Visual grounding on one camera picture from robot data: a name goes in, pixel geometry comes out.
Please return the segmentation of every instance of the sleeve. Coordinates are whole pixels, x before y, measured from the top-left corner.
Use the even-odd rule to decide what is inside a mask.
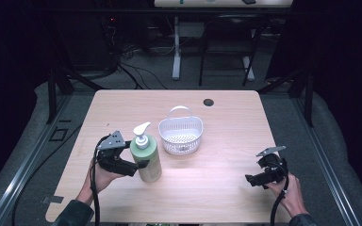
[[[317,226],[317,222],[308,214],[300,214],[293,217],[288,226]]]
[[[53,226],[85,226],[93,216],[93,210],[85,203],[71,200],[58,218],[52,224]]]

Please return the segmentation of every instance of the bottle cap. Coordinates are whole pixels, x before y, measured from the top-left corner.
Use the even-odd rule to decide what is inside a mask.
[[[151,123],[148,121],[134,128],[134,134],[137,136],[135,142],[139,149],[145,149],[149,146],[149,139],[145,135],[145,130],[150,124]]]

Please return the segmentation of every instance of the soap dispenser bottle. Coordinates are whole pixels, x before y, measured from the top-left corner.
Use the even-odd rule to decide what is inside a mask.
[[[150,122],[146,122],[135,127],[134,134],[136,137],[130,144],[130,150],[136,163],[141,160],[149,160],[146,168],[138,169],[140,178],[144,182],[154,182],[161,176],[157,142],[151,135],[145,135],[145,130],[150,124]]]

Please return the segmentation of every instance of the human hand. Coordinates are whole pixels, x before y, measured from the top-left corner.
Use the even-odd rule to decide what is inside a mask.
[[[85,177],[84,185],[82,186],[80,193],[78,194],[76,200],[84,202],[87,205],[91,205],[93,196],[91,190],[91,167],[93,166],[93,160],[90,161],[90,166],[88,167],[88,173]],[[95,185],[96,192],[99,193],[110,185],[110,183],[117,179],[124,177],[124,175],[109,172],[102,169],[99,164],[95,164]]]
[[[304,198],[299,179],[291,173],[288,174],[288,178],[288,191],[285,194],[285,198],[281,201],[281,204],[286,208],[291,218],[299,214],[308,214],[304,207]],[[268,183],[266,186],[272,191],[275,197],[278,197],[282,189],[284,189],[285,182],[286,179],[277,184]]]

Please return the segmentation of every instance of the black cable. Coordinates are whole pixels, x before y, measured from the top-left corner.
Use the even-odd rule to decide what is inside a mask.
[[[121,68],[126,74],[128,74],[128,76],[135,82],[135,88],[141,88],[143,89],[143,87],[138,83],[137,79],[134,77],[134,75],[132,75],[132,73],[130,73],[128,70],[126,70],[121,64],[119,64],[119,68]]]
[[[283,172],[284,175],[286,175],[286,181],[284,184],[284,188],[281,190],[280,194],[278,195],[277,199],[274,202],[274,205],[272,206],[272,210],[271,210],[271,216],[270,216],[270,225],[274,226],[274,222],[275,222],[275,213],[277,212],[277,208],[279,203],[285,198],[285,194],[287,193],[288,190],[288,186],[289,186],[289,177],[288,177],[288,167],[287,167],[287,161],[285,160],[285,158],[283,158],[283,164],[285,165],[285,167],[276,164],[276,163],[272,163],[269,162],[269,164],[273,164],[276,167],[280,168]]]
[[[39,166],[37,166],[36,169],[34,169],[34,171],[31,173],[31,175],[28,177],[28,179],[25,181],[25,185],[23,186],[23,188],[21,189],[19,195],[17,196],[17,198],[15,199],[14,205],[13,205],[13,210],[11,212],[11,225],[14,226],[15,225],[15,221],[16,221],[16,210],[17,210],[17,206],[19,204],[20,201],[20,197],[23,195],[23,192],[25,191],[25,187],[28,185],[28,183],[31,181],[31,179],[35,176],[35,174],[37,173],[38,170],[40,170],[40,168],[46,163],[46,161],[48,161],[48,159],[50,157],[52,157],[52,155],[54,155],[54,153],[56,153],[74,134],[75,132],[77,132],[80,128],[81,128],[80,124],[79,126],[77,126],[74,131],[69,135],[69,137],[67,137],[65,140],[63,140],[63,142],[61,142],[61,144],[54,149],[41,163]]]
[[[90,167],[90,189],[92,190],[92,196],[93,196],[93,205],[95,207],[95,225],[98,226],[101,220],[101,211],[99,206],[99,197],[98,197],[98,191],[96,190],[96,183],[95,183],[95,165],[97,163],[97,153],[98,153],[98,147],[104,141],[107,139],[108,136],[102,137],[99,142],[96,144],[95,151],[93,152],[93,160],[92,160],[92,166]]]
[[[168,89],[167,87],[165,87],[165,86],[160,82],[160,80],[158,79],[157,75],[155,75],[154,73],[149,72],[149,71],[146,70],[146,69],[139,68],[139,67],[136,67],[136,66],[132,66],[132,65],[129,65],[129,64],[126,64],[126,63],[123,63],[123,62],[122,62],[122,64],[125,65],[125,66],[128,66],[128,67],[130,67],[130,68],[142,70],[142,71],[145,71],[145,72],[153,75],[153,76],[156,78],[157,82],[158,82],[164,89]]]

